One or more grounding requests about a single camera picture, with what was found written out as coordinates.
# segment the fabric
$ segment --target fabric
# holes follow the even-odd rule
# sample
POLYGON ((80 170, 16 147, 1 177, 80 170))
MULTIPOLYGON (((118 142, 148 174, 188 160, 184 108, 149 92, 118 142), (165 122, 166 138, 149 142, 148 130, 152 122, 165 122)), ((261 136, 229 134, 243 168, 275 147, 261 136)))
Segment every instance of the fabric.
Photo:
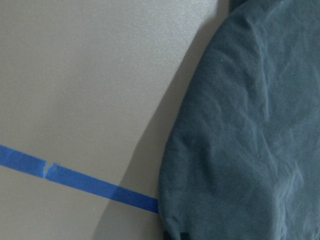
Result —
POLYGON ((235 0, 163 154, 167 239, 320 239, 320 0, 235 0))

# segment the floor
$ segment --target floor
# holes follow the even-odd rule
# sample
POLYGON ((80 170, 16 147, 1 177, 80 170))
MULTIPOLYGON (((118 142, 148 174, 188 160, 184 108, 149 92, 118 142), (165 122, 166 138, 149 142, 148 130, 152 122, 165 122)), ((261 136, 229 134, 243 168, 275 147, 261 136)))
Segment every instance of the floor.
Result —
MULTIPOLYGON (((3 0, 0 145, 156 199, 166 139, 228 9, 227 0, 3 0)), ((1 240, 162 239, 155 212, 2 163, 1 240)))

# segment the gray fabric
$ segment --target gray fabric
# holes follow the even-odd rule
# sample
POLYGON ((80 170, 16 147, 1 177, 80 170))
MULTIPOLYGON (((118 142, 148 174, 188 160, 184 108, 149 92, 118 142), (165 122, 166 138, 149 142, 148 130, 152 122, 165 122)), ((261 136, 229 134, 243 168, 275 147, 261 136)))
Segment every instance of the gray fabric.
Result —
POLYGON ((160 217, 173 240, 319 240, 320 1, 237 6, 167 141, 160 217))

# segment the dark gray cloth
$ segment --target dark gray cloth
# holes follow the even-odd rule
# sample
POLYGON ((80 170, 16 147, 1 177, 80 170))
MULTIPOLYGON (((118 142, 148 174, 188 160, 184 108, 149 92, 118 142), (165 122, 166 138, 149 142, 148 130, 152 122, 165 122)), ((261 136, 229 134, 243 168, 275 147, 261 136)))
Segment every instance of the dark gray cloth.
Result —
POLYGON ((233 6, 166 144, 167 239, 319 240, 320 1, 233 6))

